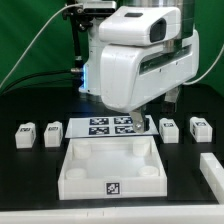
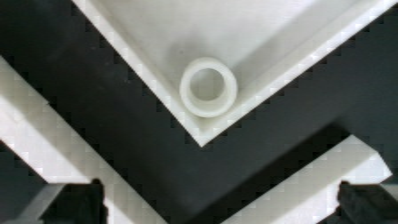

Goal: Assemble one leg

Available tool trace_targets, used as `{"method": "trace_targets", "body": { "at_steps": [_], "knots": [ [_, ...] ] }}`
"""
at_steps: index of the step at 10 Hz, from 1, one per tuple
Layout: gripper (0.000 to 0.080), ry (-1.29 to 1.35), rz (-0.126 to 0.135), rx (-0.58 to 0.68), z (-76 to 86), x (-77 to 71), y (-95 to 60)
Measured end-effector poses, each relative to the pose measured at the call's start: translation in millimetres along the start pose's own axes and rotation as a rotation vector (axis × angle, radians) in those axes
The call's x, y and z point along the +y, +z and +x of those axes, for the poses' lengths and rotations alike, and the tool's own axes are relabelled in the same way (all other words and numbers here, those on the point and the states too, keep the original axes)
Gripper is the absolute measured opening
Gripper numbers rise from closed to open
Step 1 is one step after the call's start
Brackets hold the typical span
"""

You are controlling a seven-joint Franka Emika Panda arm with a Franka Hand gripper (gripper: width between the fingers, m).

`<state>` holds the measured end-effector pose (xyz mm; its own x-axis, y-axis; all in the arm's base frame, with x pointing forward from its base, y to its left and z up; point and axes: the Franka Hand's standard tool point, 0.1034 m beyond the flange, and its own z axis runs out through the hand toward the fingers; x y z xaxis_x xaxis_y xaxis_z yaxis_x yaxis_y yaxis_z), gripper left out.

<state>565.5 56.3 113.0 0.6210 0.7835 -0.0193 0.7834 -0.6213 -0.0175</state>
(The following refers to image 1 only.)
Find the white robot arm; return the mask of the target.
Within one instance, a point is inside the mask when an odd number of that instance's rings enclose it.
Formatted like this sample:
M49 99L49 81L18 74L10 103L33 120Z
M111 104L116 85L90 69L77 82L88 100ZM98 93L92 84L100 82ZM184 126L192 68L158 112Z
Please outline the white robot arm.
M144 106L197 74L194 6L195 0L82 0L92 27L79 91L128 113L134 130L145 132Z

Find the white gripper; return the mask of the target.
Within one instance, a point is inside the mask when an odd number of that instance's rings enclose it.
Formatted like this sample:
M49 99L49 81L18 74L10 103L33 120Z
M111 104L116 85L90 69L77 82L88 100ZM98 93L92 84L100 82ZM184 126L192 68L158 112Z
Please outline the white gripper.
M173 88L197 73L197 32L181 41L179 51L165 49L165 43L176 39L180 30L177 7L122 6L99 26L99 39L107 43L100 58L102 101L111 110L132 111L136 133L145 132L146 118L133 110L168 91L165 109L175 113L180 90Z

